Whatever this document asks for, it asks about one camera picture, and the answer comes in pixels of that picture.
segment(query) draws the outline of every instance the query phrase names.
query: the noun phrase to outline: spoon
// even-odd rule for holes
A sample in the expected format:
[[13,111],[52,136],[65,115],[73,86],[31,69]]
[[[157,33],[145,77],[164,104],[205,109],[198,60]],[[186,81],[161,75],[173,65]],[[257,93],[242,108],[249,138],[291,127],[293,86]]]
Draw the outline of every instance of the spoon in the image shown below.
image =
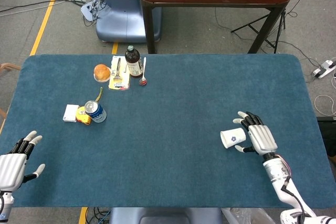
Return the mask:
[[141,79],[139,80],[139,84],[141,86],[145,86],[147,84],[147,79],[145,78],[145,67],[146,67],[146,57],[143,59],[143,73]]

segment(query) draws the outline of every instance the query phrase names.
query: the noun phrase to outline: bun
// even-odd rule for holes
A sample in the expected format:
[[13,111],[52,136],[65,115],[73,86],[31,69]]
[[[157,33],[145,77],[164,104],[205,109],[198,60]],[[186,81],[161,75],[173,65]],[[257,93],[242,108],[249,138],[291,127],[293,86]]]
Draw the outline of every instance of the bun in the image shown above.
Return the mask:
[[94,68],[94,75],[98,81],[105,81],[110,78],[110,69],[104,64],[98,64]]

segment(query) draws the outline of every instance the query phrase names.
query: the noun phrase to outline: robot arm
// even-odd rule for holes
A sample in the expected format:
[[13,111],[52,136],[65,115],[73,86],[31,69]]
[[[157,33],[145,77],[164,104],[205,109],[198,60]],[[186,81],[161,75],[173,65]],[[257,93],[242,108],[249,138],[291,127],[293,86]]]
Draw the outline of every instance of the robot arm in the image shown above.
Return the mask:
[[269,128],[264,125],[260,117],[250,112],[238,112],[241,118],[234,119],[234,123],[240,123],[247,131],[252,141],[252,146],[243,148],[236,145],[235,148],[243,153],[256,152],[264,158],[263,166],[272,182],[273,188],[280,201],[294,207],[281,213],[283,224],[335,224],[336,219],[320,216],[311,210],[303,201],[292,178],[291,170],[286,161],[275,154],[278,146]]
[[7,223],[10,211],[14,204],[12,193],[22,183],[38,178],[45,168],[41,164],[35,172],[24,175],[27,161],[35,147],[42,139],[36,136],[37,132],[30,132],[25,138],[21,138],[13,149],[5,155],[0,156],[0,222]]

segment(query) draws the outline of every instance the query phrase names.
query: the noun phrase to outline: brown bottle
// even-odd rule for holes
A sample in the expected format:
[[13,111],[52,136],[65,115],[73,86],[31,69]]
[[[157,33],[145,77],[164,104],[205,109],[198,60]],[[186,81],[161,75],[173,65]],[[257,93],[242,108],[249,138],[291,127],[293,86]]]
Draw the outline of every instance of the brown bottle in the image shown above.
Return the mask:
[[125,59],[131,76],[135,78],[142,77],[143,66],[139,51],[137,51],[132,45],[129,45],[125,53]]

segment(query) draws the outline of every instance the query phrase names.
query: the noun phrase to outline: blue tablecloth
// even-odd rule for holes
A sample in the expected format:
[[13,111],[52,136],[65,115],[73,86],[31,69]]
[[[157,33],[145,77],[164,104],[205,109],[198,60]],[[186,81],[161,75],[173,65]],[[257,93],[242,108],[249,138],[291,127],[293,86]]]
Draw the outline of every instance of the blue tablecloth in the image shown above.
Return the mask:
[[[272,130],[311,207],[335,205],[336,189],[299,61],[291,55],[149,55],[145,87],[97,83],[111,55],[41,55],[26,60],[0,150],[31,130],[44,136],[15,193],[15,206],[282,207],[256,154],[225,149],[220,131],[237,111]],[[100,100],[105,122],[62,120],[67,104]]]

